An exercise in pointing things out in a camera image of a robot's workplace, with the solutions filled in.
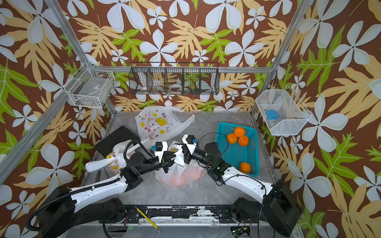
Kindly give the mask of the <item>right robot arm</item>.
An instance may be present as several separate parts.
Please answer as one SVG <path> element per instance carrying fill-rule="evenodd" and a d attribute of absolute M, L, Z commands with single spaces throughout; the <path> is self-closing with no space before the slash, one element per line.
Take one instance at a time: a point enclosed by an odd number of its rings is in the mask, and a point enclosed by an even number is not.
<path fill-rule="evenodd" d="M 287 186 L 277 181 L 275 184 L 260 181 L 240 172 L 223 160 L 216 142 L 199 149 L 197 141 L 183 143 L 184 162 L 195 160 L 205 165 L 207 174 L 219 185 L 234 187 L 249 195 L 254 201 L 239 198 L 231 207 L 233 218 L 238 222 L 261 220 L 270 224 L 275 232 L 284 237 L 291 236 L 302 215 L 301 206 Z"/>

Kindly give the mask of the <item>white printed plastic bag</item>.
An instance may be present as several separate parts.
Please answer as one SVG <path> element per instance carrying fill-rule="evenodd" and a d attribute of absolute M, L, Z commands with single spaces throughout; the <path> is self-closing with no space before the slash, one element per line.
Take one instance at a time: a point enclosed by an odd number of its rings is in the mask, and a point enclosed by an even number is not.
<path fill-rule="evenodd" d="M 86 163 L 86 170 L 90 173 L 100 170 L 101 168 L 108 167 L 112 173 L 120 174 L 120 169 L 123 169 L 127 166 L 127 163 L 123 156 L 123 152 L 130 142 L 131 140 L 126 140 L 115 145 L 112 152 L 109 155 L 107 155 L 105 159 Z M 150 139 L 145 139 L 141 143 L 147 148 L 151 142 L 152 141 Z M 132 144 L 129 146 L 127 150 L 127 160 L 130 159 L 130 157 L 135 153 L 135 150 L 139 147 L 139 144 Z"/>

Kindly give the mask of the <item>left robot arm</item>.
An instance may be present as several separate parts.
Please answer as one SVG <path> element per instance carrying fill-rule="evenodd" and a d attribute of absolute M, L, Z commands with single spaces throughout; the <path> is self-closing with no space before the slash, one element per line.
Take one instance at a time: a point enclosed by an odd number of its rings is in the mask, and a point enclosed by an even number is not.
<path fill-rule="evenodd" d="M 126 166 L 120 173 L 88 186 L 67 188 L 59 186 L 28 218 L 26 229 L 38 232 L 44 238 L 57 238 L 72 227 L 96 220 L 117 222 L 123 219 L 126 208 L 113 195 L 136 188 L 143 182 L 142 175 L 163 169 L 168 172 L 175 162 L 175 153 L 168 150 L 166 142 L 155 145 L 150 158 L 136 152 L 128 157 L 133 144 L 149 151 L 138 140 L 132 140 L 122 153 Z"/>

